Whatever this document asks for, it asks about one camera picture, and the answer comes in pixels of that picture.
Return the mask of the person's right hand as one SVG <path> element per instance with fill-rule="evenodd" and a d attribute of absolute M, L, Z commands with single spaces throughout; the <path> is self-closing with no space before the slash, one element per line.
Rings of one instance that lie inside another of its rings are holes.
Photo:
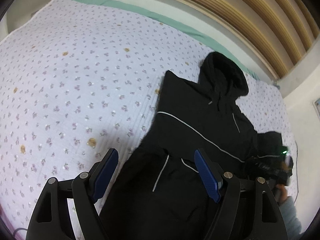
<path fill-rule="evenodd" d="M 279 205 L 286 202 L 286 200 L 288 199 L 288 194 L 287 194 L 287 189 L 285 185 L 283 184 L 276 185 L 276 191 L 275 191 L 274 197 Z"/>

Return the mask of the grey right sleeve forearm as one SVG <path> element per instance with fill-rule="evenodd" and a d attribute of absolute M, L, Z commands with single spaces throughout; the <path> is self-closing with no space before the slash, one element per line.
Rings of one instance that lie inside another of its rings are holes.
<path fill-rule="evenodd" d="M 300 239 L 302 225 L 297 218 L 296 208 L 292 197 L 287 197 L 285 202 L 279 206 L 279 209 L 283 217 L 288 239 Z"/>

